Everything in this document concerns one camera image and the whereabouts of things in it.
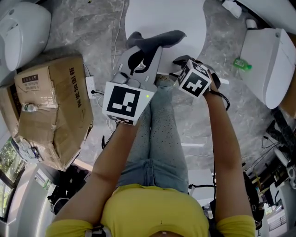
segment hand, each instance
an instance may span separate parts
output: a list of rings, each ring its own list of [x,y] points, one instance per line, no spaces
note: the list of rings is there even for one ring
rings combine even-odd
[[[211,84],[210,84],[210,89],[213,90],[213,91],[218,91],[218,89],[217,89],[217,87],[216,87],[216,85],[215,85],[215,83],[214,83],[214,81],[213,81],[213,77],[212,77],[212,75],[211,75],[210,70],[208,70],[208,74],[209,74],[209,76],[210,76],[210,78],[211,78],[211,80],[212,80],[212,82],[211,82]],[[203,96],[204,96],[204,98],[207,100],[208,97],[210,97],[210,96],[214,96],[214,95],[211,94],[211,93],[207,90],[207,91],[204,92]]]

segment speckled jeans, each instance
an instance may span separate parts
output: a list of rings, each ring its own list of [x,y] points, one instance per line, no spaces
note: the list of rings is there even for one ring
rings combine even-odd
[[[188,192],[188,169],[171,104],[172,87],[158,86],[117,186],[140,184]]]

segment water bottle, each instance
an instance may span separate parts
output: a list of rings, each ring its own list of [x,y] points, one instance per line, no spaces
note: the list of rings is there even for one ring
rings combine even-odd
[[[25,104],[24,106],[22,106],[22,111],[36,112],[36,111],[38,111],[38,107],[34,104]]]

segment cardboard box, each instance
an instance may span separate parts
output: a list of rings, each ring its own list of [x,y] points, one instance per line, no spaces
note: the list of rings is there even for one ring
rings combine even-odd
[[[66,170],[79,153],[93,121],[82,57],[57,59],[15,76],[22,105],[38,105],[37,112],[21,112],[18,133],[41,160]]]
[[[0,111],[12,137],[19,131],[19,116],[22,106],[14,84],[0,88]]]
[[[296,46],[296,35],[289,34],[293,44]],[[296,70],[294,72],[289,89],[280,104],[291,117],[296,119]]]

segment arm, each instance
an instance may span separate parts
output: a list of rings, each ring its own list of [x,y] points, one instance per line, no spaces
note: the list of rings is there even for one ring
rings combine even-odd
[[[243,177],[240,147],[222,98],[207,93],[205,99],[210,112],[216,169],[216,221],[235,215],[252,216]]]
[[[112,139],[97,158],[87,183],[60,210],[54,222],[76,219],[92,225],[99,223],[104,205],[114,192],[125,167],[137,129],[138,124],[120,124],[117,127]]]

